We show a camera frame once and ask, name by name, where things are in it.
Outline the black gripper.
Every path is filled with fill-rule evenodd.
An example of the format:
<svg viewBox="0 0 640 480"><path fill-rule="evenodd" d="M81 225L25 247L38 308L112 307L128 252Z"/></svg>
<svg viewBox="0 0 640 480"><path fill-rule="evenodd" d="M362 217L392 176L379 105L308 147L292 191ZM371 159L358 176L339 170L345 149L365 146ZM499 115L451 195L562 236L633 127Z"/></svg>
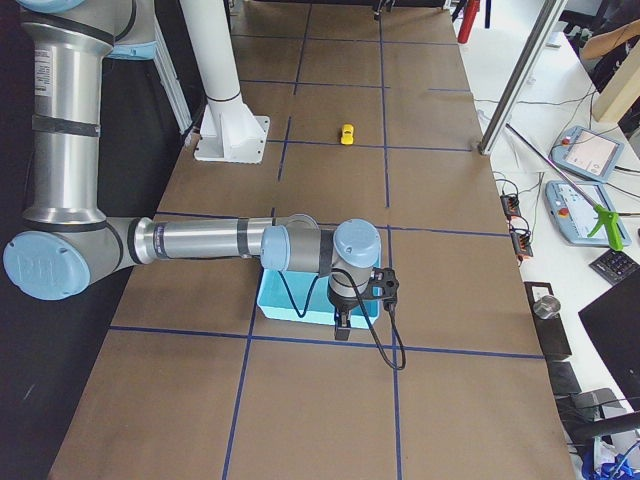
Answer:
<svg viewBox="0 0 640 480"><path fill-rule="evenodd" d="M348 341L351 332L350 314L354 309L361 308L358 295L354 291L349 294L340 294L329 288L328 298L336 310L334 312L334 339Z"/></svg>

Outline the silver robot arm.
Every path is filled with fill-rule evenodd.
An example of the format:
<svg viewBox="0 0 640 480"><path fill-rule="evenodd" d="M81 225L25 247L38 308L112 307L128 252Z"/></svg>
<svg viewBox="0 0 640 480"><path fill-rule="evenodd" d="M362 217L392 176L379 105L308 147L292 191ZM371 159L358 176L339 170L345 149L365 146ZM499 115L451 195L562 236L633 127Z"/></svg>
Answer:
<svg viewBox="0 0 640 480"><path fill-rule="evenodd" d="M354 310L392 305L396 283L381 268L380 236L362 219L333 230L304 214L155 222L111 218L97 204L102 63L156 53L150 1L24 1L21 23L34 42L34 196L26 230L5 247L14 285L61 300L133 265L157 260L256 258L284 274L326 279L338 340Z"/></svg>

